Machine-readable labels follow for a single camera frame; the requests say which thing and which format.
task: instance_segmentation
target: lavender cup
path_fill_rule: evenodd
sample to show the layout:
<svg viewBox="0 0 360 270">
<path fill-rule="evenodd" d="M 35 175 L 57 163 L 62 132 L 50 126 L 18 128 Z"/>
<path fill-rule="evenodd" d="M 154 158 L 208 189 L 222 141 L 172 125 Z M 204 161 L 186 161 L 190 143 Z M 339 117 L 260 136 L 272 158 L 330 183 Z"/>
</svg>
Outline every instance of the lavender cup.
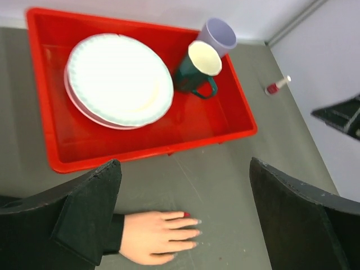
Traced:
<svg viewBox="0 0 360 270">
<path fill-rule="evenodd" d="M 223 20 L 211 18 L 206 21 L 196 40 L 211 45 L 220 57 L 236 47 L 236 35 L 232 28 Z"/>
</svg>

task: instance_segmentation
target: mug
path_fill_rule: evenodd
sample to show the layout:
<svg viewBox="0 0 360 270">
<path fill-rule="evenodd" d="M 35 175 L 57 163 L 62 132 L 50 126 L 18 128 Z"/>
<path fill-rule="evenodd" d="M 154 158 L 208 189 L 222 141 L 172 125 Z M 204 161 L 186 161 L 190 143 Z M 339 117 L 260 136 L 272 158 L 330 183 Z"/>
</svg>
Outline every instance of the mug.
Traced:
<svg viewBox="0 0 360 270">
<path fill-rule="evenodd" d="M 185 58 L 175 72 L 175 89 L 193 93 L 203 99 L 211 98 L 218 92 L 213 76 L 218 75 L 221 69 L 221 59 L 216 50 L 209 44 L 196 40 L 189 45 Z M 205 82 L 211 85 L 210 96 L 203 96 L 196 90 Z"/>
<path fill-rule="evenodd" d="M 211 45 L 220 58 L 236 47 L 236 35 L 232 28 L 219 18 L 207 20 L 196 40 Z"/>
</svg>

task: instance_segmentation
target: plate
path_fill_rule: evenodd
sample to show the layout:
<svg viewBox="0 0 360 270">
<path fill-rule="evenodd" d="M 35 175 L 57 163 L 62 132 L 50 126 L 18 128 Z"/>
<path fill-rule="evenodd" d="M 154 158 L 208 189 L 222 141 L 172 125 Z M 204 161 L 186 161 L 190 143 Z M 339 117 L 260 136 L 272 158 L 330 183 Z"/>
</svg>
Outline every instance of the plate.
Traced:
<svg viewBox="0 0 360 270">
<path fill-rule="evenodd" d="M 161 58 L 124 35 L 100 34 L 81 41 L 66 71 L 79 102 L 108 123 L 141 127 L 160 119 L 172 103 L 173 83 Z"/>
<path fill-rule="evenodd" d="M 124 127 L 122 125 L 116 125 L 110 122 L 107 122 L 105 120 L 103 120 L 101 117 L 93 114 L 91 111 L 89 111 L 80 101 L 79 99 L 76 97 L 76 95 L 74 94 L 70 84 L 69 84 L 69 79 L 68 79 L 68 72 L 66 72 L 66 68 L 64 71 L 64 85 L 65 85 L 65 89 L 66 89 L 66 93 L 69 96 L 70 100 L 72 101 L 72 103 L 74 104 L 74 106 L 83 114 L 85 115 L 88 119 L 90 119 L 91 121 L 94 121 L 95 123 L 99 124 L 99 125 L 103 125 L 104 127 L 107 128 L 112 128 L 112 129 L 118 129 L 118 130 L 122 130 L 122 131 L 129 131 L 132 129 L 136 129 L 136 128 L 140 128 L 140 127 Z"/>
</svg>

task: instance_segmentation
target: white wall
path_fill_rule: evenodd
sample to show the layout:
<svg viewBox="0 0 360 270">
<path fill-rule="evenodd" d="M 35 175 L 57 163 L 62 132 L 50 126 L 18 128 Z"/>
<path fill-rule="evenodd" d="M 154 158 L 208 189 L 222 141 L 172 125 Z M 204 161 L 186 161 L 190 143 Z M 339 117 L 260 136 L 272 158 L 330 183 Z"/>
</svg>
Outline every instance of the white wall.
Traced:
<svg viewBox="0 0 360 270">
<path fill-rule="evenodd" d="M 27 7 L 42 6 L 200 29 L 208 17 L 217 16 L 240 39 L 267 40 L 311 1 L 0 0 L 0 17 L 23 19 Z"/>
<path fill-rule="evenodd" d="M 328 1 L 272 52 L 341 196 L 360 201 L 360 142 L 310 116 L 360 93 L 360 1 Z"/>
</svg>

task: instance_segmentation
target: gray table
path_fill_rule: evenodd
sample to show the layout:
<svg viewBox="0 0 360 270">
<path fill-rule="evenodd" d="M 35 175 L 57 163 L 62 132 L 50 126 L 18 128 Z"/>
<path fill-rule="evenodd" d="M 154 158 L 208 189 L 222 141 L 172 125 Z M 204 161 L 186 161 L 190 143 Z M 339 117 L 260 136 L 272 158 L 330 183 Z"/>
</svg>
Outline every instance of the gray table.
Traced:
<svg viewBox="0 0 360 270">
<path fill-rule="evenodd" d="M 257 135 L 124 163 L 115 209 L 190 212 L 202 219 L 200 245 L 161 267 L 111 255 L 103 257 L 97 270 L 271 269 L 249 182 L 252 156 L 336 194 L 289 90 L 273 97 L 263 92 L 281 77 L 269 48 L 239 45 L 231 57 L 256 118 Z M 0 92 L 1 194 L 25 197 L 80 175 L 57 174 L 48 165 L 26 30 L 0 29 Z"/>
</svg>

